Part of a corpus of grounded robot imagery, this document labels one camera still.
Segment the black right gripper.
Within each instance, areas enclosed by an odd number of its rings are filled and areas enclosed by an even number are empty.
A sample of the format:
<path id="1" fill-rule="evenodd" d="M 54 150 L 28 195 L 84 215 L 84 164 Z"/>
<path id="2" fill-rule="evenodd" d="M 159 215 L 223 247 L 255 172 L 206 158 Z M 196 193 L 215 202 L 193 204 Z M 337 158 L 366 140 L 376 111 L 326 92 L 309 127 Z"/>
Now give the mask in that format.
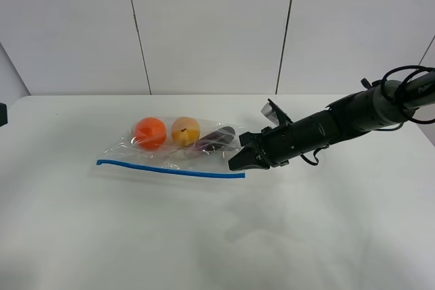
<path id="1" fill-rule="evenodd" d="M 288 164 L 302 154 L 330 144 L 340 135 L 329 111 L 320 111 L 290 125 L 266 127 L 239 137 L 243 147 L 229 159 L 230 170 L 269 169 Z"/>

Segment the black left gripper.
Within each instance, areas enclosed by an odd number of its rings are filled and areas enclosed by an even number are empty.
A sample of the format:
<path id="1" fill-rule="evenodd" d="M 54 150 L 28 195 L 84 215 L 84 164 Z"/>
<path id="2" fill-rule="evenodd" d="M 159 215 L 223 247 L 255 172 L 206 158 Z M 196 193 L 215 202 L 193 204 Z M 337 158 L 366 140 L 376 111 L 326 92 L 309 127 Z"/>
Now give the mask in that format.
<path id="1" fill-rule="evenodd" d="M 7 105 L 0 103 L 0 126 L 7 124 Z"/>

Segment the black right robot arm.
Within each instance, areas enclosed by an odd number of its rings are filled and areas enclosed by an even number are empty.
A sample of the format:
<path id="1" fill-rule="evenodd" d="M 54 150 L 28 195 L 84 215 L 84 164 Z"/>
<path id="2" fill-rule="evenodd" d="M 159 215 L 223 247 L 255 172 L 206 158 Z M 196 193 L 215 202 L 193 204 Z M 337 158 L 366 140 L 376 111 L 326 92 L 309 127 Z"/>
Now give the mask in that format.
<path id="1" fill-rule="evenodd" d="M 434 104 L 434 68 L 398 67 L 378 81 L 370 83 L 363 79 L 361 83 L 363 91 L 341 98 L 297 122 L 269 101 L 262 113 L 276 126 L 263 128 L 259 133 L 243 133 L 239 137 L 242 149 L 229 160 L 229 169 L 268 170 L 372 131 L 395 131 L 405 122 L 434 123 L 414 117 L 416 110 Z"/>

